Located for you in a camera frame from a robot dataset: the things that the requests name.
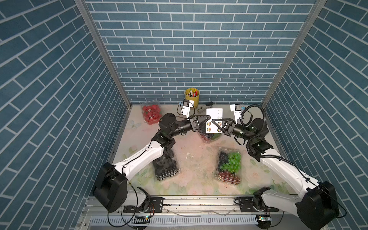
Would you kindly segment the white fruit sticker sheet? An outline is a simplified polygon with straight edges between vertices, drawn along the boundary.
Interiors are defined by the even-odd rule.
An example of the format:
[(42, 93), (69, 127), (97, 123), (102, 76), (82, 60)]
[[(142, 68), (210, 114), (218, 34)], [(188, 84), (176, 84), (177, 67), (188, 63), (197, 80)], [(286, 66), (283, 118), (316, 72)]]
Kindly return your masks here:
[(221, 134), (223, 127), (223, 109), (222, 108), (207, 108), (206, 115), (210, 116), (210, 120), (206, 123), (205, 131), (209, 134)]

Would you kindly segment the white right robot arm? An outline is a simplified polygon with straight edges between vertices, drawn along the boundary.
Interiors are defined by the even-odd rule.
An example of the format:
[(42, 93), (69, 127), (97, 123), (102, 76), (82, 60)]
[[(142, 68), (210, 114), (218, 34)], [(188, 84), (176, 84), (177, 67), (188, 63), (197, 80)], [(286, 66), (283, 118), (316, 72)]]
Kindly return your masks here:
[(208, 109), (212, 132), (242, 139), (248, 154), (280, 176), (296, 195), (283, 194), (263, 187), (254, 192), (253, 205), (260, 212), (275, 208), (299, 217), (311, 230), (320, 230), (340, 217), (335, 187), (328, 181), (320, 182), (284, 158), (265, 137), (267, 128), (265, 109), (250, 105), (236, 110), (235, 119), (223, 118), (222, 109)]

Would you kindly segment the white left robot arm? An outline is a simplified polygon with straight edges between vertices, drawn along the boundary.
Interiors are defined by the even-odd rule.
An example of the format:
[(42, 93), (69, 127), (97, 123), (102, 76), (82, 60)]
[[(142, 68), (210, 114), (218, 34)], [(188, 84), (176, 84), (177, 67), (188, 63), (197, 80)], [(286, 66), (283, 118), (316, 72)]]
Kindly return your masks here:
[(192, 115), (177, 120), (172, 113), (165, 114), (159, 122), (159, 130), (149, 144), (127, 159), (115, 164), (104, 164), (94, 182), (93, 195), (109, 213), (123, 206), (133, 206), (145, 211), (150, 205), (150, 194), (136, 190), (130, 180), (151, 162), (168, 155), (175, 144), (174, 137), (196, 132), (211, 119), (208, 115)]

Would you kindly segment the grey desk stapler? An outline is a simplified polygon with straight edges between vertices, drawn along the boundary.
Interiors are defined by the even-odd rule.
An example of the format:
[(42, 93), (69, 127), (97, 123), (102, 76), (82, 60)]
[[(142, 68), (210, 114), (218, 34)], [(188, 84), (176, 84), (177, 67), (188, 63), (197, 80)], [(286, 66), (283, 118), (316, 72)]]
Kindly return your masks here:
[(200, 108), (198, 108), (198, 112), (202, 113), (203, 111), (206, 111), (207, 108), (212, 108), (213, 102), (207, 102), (206, 104), (202, 105)]

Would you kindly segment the clear box of blueberries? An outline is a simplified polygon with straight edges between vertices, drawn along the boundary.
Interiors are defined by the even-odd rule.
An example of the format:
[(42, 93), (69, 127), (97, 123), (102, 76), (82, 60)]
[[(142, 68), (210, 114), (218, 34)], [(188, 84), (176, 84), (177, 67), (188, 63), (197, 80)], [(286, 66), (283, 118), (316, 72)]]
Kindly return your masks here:
[(200, 137), (205, 143), (211, 143), (218, 140), (222, 134), (221, 133), (206, 133), (206, 132), (199, 132)]

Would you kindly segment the yellow pen cup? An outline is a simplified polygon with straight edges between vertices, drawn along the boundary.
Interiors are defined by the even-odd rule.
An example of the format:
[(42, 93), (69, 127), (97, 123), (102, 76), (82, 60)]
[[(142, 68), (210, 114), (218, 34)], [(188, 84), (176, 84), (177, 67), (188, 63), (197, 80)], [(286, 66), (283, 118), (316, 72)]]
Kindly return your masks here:
[(200, 92), (196, 88), (188, 88), (185, 91), (185, 99), (193, 101), (194, 108), (198, 107)]

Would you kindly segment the clear box of mixed grapes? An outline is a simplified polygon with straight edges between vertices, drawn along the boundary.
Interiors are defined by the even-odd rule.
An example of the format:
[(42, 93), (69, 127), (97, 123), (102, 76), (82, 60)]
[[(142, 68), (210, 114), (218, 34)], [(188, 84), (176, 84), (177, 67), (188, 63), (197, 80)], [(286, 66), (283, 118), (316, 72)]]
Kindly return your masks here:
[(239, 185), (242, 177), (242, 157), (236, 149), (219, 148), (216, 178), (224, 183)]

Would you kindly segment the clear box of strawberries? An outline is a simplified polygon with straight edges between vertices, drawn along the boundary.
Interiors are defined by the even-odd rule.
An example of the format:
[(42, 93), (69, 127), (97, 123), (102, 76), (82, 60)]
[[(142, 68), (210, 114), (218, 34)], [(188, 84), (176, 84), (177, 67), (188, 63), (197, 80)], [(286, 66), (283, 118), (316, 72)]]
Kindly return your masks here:
[(143, 103), (141, 105), (141, 109), (143, 119), (148, 125), (154, 125), (159, 123), (159, 121), (163, 116), (160, 102), (157, 100)]

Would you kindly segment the clear box of avocados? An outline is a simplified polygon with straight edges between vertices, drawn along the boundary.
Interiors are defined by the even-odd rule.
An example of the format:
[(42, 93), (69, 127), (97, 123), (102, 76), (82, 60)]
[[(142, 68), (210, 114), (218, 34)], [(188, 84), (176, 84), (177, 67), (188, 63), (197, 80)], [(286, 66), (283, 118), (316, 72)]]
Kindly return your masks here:
[(155, 177), (159, 181), (172, 177), (179, 171), (173, 150), (165, 151), (161, 157), (155, 159), (152, 163)]

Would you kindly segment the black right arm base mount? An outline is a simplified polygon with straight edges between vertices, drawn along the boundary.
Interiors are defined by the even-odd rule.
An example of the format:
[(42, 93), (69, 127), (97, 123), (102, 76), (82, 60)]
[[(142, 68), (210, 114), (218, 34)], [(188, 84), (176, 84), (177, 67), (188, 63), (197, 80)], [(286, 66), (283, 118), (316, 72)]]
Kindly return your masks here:
[(266, 206), (262, 200), (261, 195), (268, 190), (270, 190), (269, 187), (263, 187), (253, 195), (239, 196), (234, 199), (234, 203), (240, 207), (241, 212), (278, 212), (279, 209)]

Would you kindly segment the aluminium front rail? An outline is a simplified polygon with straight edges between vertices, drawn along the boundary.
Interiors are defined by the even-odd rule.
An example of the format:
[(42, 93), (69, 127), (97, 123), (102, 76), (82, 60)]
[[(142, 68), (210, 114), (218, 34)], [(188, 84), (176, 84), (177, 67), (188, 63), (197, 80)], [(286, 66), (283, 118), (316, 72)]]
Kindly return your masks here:
[[(169, 195), (163, 197), (162, 213), (156, 214), (175, 214), (181, 216), (195, 215), (229, 215), (229, 214), (266, 214), (266, 212), (241, 212), (240, 207), (234, 203), (234, 199), (239, 196), (247, 195)], [(262, 194), (262, 200), (268, 207), (279, 209), (278, 212), (286, 212), (297, 215), (297, 204), (301, 198), (297, 195), (282, 194), (273, 190), (268, 190)]]

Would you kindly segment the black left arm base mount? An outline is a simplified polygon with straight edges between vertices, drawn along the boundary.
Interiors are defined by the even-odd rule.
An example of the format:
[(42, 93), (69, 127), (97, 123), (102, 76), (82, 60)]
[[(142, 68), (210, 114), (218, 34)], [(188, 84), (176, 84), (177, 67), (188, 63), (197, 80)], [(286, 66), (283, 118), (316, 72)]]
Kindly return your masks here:
[(135, 189), (138, 196), (138, 206), (136, 206), (136, 193), (133, 190), (128, 190), (126, 201), (122, 206), (123, 213), (162, 213), (163, 197), (151, 196), (143, 188), (137, 187)]

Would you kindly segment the aluminium corner post right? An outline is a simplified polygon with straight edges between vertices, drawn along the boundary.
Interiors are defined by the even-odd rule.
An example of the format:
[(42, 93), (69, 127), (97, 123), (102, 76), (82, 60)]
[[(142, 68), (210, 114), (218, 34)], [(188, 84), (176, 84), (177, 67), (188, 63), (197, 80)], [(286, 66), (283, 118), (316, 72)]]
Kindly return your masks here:
[(306, 38), (308, 32), (310, 31), (313, 23), (317, 19), (319, 13), (321, 12), (322, 8), (326, 4), (327, 0), (317, 0), (315, 4), (312, 6), (310, 13), (304, 24), (302, 25), (297, 37), (295, 38), (290, 51), (287, 53), (284, 62), (281, 64), (279, 71), (275, 75), (273, 82), (270, 85), (269, 90), (267, 91), (264, 99), (262, 100), (262, 106), (266, 107), (268, 102), (270, 101), (273, 93), (275, 92), (277, 86), (281, 82), (286, 70), (290, 66), (292, 60), (294, 59), (296, 53), (298, 52), (299, 48), (301, 47), (304, 39)]

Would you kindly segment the aluminium corner post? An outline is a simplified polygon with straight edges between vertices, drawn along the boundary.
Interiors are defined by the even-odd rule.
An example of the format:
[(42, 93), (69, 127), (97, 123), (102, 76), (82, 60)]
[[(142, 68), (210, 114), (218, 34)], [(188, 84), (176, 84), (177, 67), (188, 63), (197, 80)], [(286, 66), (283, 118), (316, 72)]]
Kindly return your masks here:
[(308, 32), (310, 31), (313, 23), (317, 19), (319, 13), (321, 12), (322, 8), (326, 4), (327, 0), (317, 0), (315, 4), (312, 6), (310, 13), (304, 24), (302, 25), (297, 37), (295, 38), (290, 51), (287, 53), (284, 62), (281, 64), (279, 71), (275, 75), (273, 82), (270, 85), (269, 90), (267, 91), (264, 99), (262, 100), (262, 106), (266, 107), (268, 102), (270, 101), (273, 93), (275, 92), (277, 86), (281, 82), (286, 70), (290, 66), (292, 60), (294, 59), (296, 53), (298, 52), (299, 48), (301, 47), (304, 39), (306, 38)]
[(129, 98), (128, 98), (125, 90), (124, 90), (122, 82), (121, 82), (121, 80), (118, 76), (118, 73), (117, 73), (117, 71), (114, 67), (114, 64), (113, 64), (113, 62), (112, 62), (112, 60), (111, 60), (111, 58), (108, 54), (108, 51), (107, 51), (107, 49), (104, 45), (104, 42), (103, 42), (103, 40), (100, 36), (100, 33), (99, 33), (99, 31), (98, 31), (98, 29), (95, 25), (95, 22), (94, 22), (94, 20), (92, 18), (92, 15), (91, 15), (88, 7), (87, 7), (86, 2), (82, 1), (82, 0), (75, 0), (75, 3), (76, 3), (76, 6), (77, 6), (83, 20), (85, 21), (85, 24), (87, 25), (88, 30), (90, 31), (90, 34), (91, 34), (98, 50), (100, 51), (100, 54), (101, 54), (101, 56), (102, 56), (102, 58), (103, 58), (103, 60), (106, 64), (110, 74), (111, 74), (111, 77), (112, 77), (114, 83), (116, 84), (116, 86), (119, 90), (120, 95), (122, 96), (125, 104), (127, 105), (128, 110), (130, 110), (131, 107), (132, 107), (132, 104), (131, 104), (131, 102), (130, 102), (130, 100), (129, 100)]

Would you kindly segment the aluminium corner post left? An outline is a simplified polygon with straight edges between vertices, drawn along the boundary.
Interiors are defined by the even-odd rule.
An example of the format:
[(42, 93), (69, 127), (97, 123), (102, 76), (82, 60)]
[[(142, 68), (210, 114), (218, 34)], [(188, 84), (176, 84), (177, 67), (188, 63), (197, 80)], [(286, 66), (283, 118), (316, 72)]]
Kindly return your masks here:
[(86, 2), (82, 1), (82, 0), (75, 0), (75, 3), (76, 3), (76, 6), (77, 6), (83, 20), (85, 21), (85, 24), (87, 25), (88, 30), (90, 31), (90, 34), (91, 34), (98, 50), (100, 51), (100, 54), (101, 54), (101, 56), (102, 56), (102, 58), (103, 58), (103, 60), (106, 64), (110, 74), (111, 74), (111, 77), (112, 77), (114, 83), (116, 84), (116, 86), (119, 90), (120, 95), (122, 96), (125, 104), (127, 105), (128, 110), (130, 110), (131, 107), (132, 107), (132, 104), (131, 104), (131, 102), (130, 102), (130, 100), (129, 100), (129, 98), (128, 98), (125, 90), (124, 90), (122, 82), (121, 82), (121, 80), (118, 76), (118, 73), (117, 73), (117, 71), (114, 67), (114, 64), (113, 64), (113, 62), (112, 62), (112, 60), (111, 60), (111, 58), (108, 54), (108, 51), (107, 51), (107, 49), (104, 45), (104, 42), (103, 42), (103, 40), (100, 36), (100, 33), (99, 33), (99, 31), (98, 31), (98, 29), (95, 25), (95, 22), (94, 22), (94, 20), (92, 18), (92, 15), (91, 15), (88, 7), (87, 7)]

